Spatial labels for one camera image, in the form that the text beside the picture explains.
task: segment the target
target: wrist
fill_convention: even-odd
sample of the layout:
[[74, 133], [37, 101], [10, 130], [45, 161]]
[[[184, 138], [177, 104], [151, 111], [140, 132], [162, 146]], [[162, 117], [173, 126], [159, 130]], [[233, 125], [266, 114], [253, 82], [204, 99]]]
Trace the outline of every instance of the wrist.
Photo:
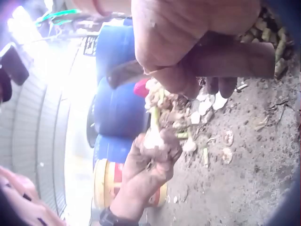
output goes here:
[[123, 219], [137, 222], [140, 220], [147, 202], [128, 196], [126, 188], [121, 188], [110, 205], [111, 212]]

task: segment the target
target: debris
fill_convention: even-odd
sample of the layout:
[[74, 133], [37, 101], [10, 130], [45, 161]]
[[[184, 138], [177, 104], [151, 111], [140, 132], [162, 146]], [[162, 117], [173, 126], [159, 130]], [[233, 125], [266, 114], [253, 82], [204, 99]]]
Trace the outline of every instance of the debris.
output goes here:
[[164, 90], [164, 95], [170, 100], [177, 100], [179, 98], [178, 94], [170, 93], [167, 90]]
[[272, 32], [270, 34], [270, 42], [274, 45], [274, 46], [277, 46], [278, 42], [277, 42], [277, 35]]
[[229, 165], [232, 161], [233, 153], [230, 148], [224, 148], [223, 153], [222, 159], [226, 165]]
[[244, 37], [242, 37], [242, 42], [251, 42], [254, 39], [252, 34], [247, 33]]
[[259, 35], [259, 30], [254, 27], [250, 28], [249, 32], [251, 32], [254, 37], [257, 37]]
[[209, 156], [208, 156], [208, 149], [204, 148], [203, 149], [203, 157], [204, 157], [204, 165], [206, 168], [209, 167]]
[[178, 130], [182, 130], [182, 129], [185, 129], [187, 127], [187, 124], [184, 120], [178, 120], [178, 121], [175, 121], [172, 124], [172, 127], [175, 128], [175, 129], [178, 129]]
[[167, 117], [167, 121], [175, 122], [183, 117], [184, 117], [183, 113], [177, 112], [176, 110], [172, 110]]
[[200, 102], [199, 105], [199, 113], [201, 116], [204, 116], [207, 111], [211, 108], [213, 103], [215, 102], [215, 97], [214, 95], [207, 95], [206, 99], [202, 102]]
[[255, 166], [254, 166], [254, 172], [255, 172], [255, 173], [258, 173], [259, 171], [260, 171], [259, 166], [255, 165]]
[[269, 42], [270, 41], [270, 35], [271, 35], [271, 29], [269, 28], [265, 28], [262, 32], [261, 38], [266, 41]]
[[185, 144], [183, 145], [183, 152], [191, 155], [195, 152], [195, 150], [197, 149], [197, 145], [196, 143], [193, 141], [193, 139], [191, 137], [189, 137], [187, 139], [187, 141], [185, 142]]
[[262, 122], [257, 123], [257, 125], [255, 126], [254, 129], [256, 131], [259, 131], [260, 129], [262, 129], [263, 127], [265, 127], [266, 124], [268, 123], [268, 119], [269, 119], [269, 115], [267, 115]]
[[255, 27], [263, 31], [267, 27], [267, 22], [263, 21], [262, 18], [258, 18], [258, 20], [255, 23]]
[[228, 130], [224, 136], [225, 145], [230, 147], [233, 144], [233, 140], [234, 140], [234, 134], [231, 130]]
[[214, 140], [214, 142], [215, 142], [216, 138], [215, 138], [215, 137], [209, 138], [209, 139], [207, 140], [207, 143], [209, 143], [209, 142], [212, 141], [212, 140]]
[[207, 124], [208, 122], [210, 122], [210, 120], [212, 119], [212, 116], [213, 116], [213, 110], [212, 108], [209, 109], [209, 111], [207, 112], [207, 114], [202, 117], [202, 124]]
[[187, 138], [188, 138], [188, 133], [187, 133], [187, 132], [177, 133], [175, 136], [176, 136], [178, 139], [187, 139]]
[[256, 137], [257, 141], [260, 141], [261, 138], [262, 138], [262, 136], [260, 134]]
[[190, 116], [191, 124], [199, 124], [201, 120], [201, 115], [199, 112], [195, 111]]
[[279, 31], [278, 31], [278, 36], [280, 37], [280, 38], [282, 38], [283, 37], [283, 35], [285, 35], [285, 28], [284, 27], [282, 27], [282, 28], [280, 28], [279, 29]]
[[279, 117], [279, 119], [278, 119], [276, 125], [280, 122], [280, 120], [281, 120], [281, 118], [282, 118], [282, 115], [283, 115], [283, 113], [284, 113], [284, 109], [285, 109], [286, 106], [287, 106], [287, 104], [284, 104], [284, 105], [283, 105], [283, 109], [282, 109], [282, 111], [281, 111], [280, 117]]
[[177, 203], [177, 202], [178, 202], [178, 197], [175, 196], [175, 197], [173, 198], [173, 203]]
[[283, 34], [281, 37], [281, 40], [278, 43], [278, 46], [275, 51], [275, 62], [278, 62], [280, 60], [282, 54], [284, 53], [285, 49], [285, 42], [286, 42], [286, 36]]
[[228, 99], [225, 99], [221, 96], [221, 93], [218, 92], [216, 95], [215, 95], [215, 101], [214, 101], [214, 104], [212, 105], [213, 107], [213, 110], [218, 110], [218, 109], [221, 109], [226, 103], [227, 103]]
[[258, 39], [253, 39], [252, 43], [258, 43], [259, 40]]
[[166, 201], [167, 201], [167, 203], [170, 203], [170, 196], [169, 195], [166, 196]]
[[204, 101], [207, 98], [208, 93], [205, 91], [205, 88], [201, 88], [198, 96], [196, 97], [197, 100], [199, 101]]
[[241, 86], [237, 87], [234, 92], [238, 92], [239, 90], [242, 90], [244, 88], [248, 87], [248, 84], [242, 84]]
[[280, 60], [275, 65], [275, 77], [280, 78], [280, 75], [282, 74], [282, 72], [285, 70], [286, 67], [287, 67], [287, 62], [283, 58], [280, 58]]
[[185, 193], [185, 195], [184, 195], [183, 199], [181, 200], [181, 202], [185, 202], [185, 201], [186, 201], [186, 199], [187, 199], [187, 197], [188, 197], [188, 194], [189, 194], [189, 192], [190, 192], [190, 189], [189, 189], [189, 187], [187, 186], [186, 193]]

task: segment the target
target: corrugated metal wall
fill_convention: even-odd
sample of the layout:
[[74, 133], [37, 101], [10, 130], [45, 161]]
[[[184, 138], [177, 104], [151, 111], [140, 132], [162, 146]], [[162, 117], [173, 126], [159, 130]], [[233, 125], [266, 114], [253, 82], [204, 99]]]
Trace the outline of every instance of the corrugated metal wall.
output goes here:
[[30, 70], [0, 114], [0, 165], [23, 174], [58, 215], [66, 207], [64, 158], [70, 103]]

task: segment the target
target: green wire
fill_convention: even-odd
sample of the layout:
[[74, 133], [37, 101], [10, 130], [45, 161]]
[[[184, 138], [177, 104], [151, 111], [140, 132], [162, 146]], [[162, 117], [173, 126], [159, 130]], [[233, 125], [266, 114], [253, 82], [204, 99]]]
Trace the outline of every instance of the green wire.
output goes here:
[[[57, 13], [52, 13], [52, 14], [48, 14], [46, 16], [44, 16], [43, 18], [39, 19], [38, 21], [35, 22], [35, 25], [39, 25], [41, 22], [43, 22], [44, 20], [47, 20], [49, 18], [55, 18], [55, 17], [58, 17], [58, 16], [62, 16], [62, 15], [66, 15], [66, 14], [77, 14], [77, 13], [81, 13], [80, 10], [78, 9], [70, 9], [70, 10], [64, 10], [64, 11], [60, 11], [60, 12], [57, 12]], [[66, 23], [66, 22], [70, 22], [70, 20], [63, 20], [63, 21], [60, 21], [58, 23], [58, 25], [60, 24], [63, 24], [63, 23]]]

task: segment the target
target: hand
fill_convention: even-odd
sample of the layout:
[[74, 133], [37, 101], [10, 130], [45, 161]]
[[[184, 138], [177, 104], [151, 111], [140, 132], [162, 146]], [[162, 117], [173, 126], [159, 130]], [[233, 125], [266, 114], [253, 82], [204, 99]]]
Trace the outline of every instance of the hand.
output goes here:
[[237, 77], [274, 76], [272, 44], [234, 40], [259, 12], [259, 0], [132, 0], [136, 58], [171, 93], [195, 98], [207, 77], [209, 93], [228, 98]]
[[30, 225], [40, 225], [41, 222], [37, 219], [41, 218], [47, 225], [66, 226], [66, 222], [40, 200], [36, 187], [29, 178], [0, 166], [0, 187], [15, 212]]
[[[131, 147], [122, 172], [122, 184], [110, 209], [118, 217], [139, 221], [150, 197], [173, 177], [173, 166], [182, 148], [172, 131], [161, 130], [166, 148], [144, 148], [145, 134], [140, 134]], [[153, 166], [146, 166], [153, 160]]]

